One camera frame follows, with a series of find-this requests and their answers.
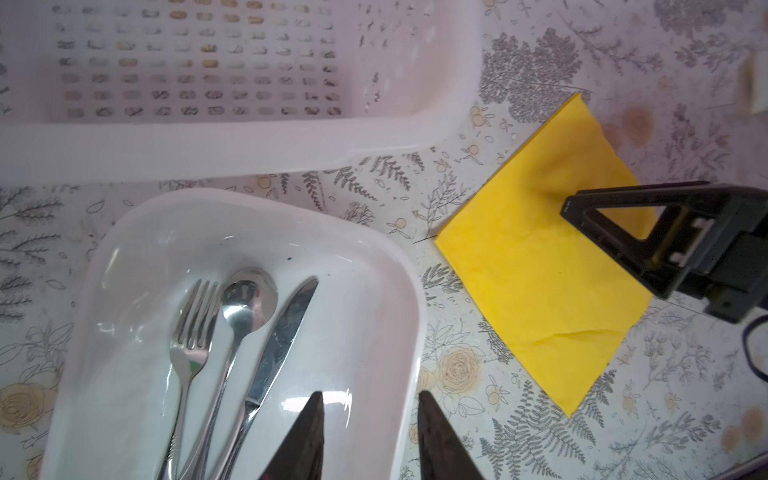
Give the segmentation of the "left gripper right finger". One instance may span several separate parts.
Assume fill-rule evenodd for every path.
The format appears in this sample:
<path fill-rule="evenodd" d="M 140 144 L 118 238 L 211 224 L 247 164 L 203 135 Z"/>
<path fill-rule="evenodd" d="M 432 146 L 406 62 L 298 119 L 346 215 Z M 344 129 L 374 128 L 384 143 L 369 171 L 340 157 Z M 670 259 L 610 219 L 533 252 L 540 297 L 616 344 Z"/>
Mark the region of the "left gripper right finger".
<path fill-rule="evenodd" d="M 483 480 L 434 396 L 418 395 L 418 447 L 424 480 Z"/>

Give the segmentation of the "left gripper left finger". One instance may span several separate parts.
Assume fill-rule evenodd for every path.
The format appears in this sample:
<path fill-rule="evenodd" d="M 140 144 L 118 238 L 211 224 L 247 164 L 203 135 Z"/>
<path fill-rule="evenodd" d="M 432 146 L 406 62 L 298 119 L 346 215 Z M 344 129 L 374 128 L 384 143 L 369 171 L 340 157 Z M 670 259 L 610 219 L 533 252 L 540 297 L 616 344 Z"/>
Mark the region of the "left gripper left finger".
<path fill-rule="evenodd" d="M 323 394 L 315 391 L 260 479 L 320 479 L 324 457 L 324 420 Z"/>

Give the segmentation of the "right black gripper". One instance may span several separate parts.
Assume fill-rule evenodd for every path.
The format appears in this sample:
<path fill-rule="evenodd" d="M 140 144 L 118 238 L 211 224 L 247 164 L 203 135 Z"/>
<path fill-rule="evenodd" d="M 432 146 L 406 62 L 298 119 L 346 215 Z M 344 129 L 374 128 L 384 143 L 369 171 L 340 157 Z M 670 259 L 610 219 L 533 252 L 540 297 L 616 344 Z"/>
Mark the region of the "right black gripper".
<path fill-rule="evenodd" d="M 706 181 L 580 190 L 562 217 L 658 297 L 738 323 L 767 296 L 767 193 Z"/>

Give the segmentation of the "yellow paper napkin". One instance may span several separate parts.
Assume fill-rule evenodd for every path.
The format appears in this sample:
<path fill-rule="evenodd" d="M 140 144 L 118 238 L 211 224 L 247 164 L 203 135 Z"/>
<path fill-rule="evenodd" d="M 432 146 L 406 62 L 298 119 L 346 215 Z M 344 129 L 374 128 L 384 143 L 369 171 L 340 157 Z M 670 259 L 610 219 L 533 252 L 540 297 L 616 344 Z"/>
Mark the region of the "yellow paper napkin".
<path fill-rule="evenodd" d="M 580 190 L 635 184 L 576 95 L 435 241 L 482 315 L 567 415 L 576 412 L 652 296 L 561 209 Z"/>

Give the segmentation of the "silver fork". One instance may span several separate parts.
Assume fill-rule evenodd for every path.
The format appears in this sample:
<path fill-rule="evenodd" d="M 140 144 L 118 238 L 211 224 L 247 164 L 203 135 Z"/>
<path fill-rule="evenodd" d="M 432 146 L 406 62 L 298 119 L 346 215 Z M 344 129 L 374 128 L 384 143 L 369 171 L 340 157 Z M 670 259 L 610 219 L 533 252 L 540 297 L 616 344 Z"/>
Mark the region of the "silver fork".
<path fill-rule="evenodd" d="M 218 282 L 198 280 L 187 293 L 174 325 L 169 358 L 180 383 L 180 393 L 157 479 L 178 478 L 189 390 L 210 354 L 220 293 Z"/>

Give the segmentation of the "silver spoon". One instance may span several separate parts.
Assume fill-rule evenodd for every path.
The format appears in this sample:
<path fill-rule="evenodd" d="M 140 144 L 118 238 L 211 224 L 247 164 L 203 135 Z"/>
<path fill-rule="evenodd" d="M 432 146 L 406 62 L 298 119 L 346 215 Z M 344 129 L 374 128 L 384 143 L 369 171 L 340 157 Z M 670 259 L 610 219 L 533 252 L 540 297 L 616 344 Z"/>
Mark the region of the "silver spoon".
<path fill-rule="evenodd" d="M 246 336 L 259 330 L 273 317 L 277 302 L 277 287 L 272 277 L 260 268 L 242 268 L 227 281 L 220 296 L 218 315 L 232 329 L 233 340 L 218 383 L 215 402 L 207 411 L 180 479 L 203 478 L 215 421 L 237 351 Z"/>

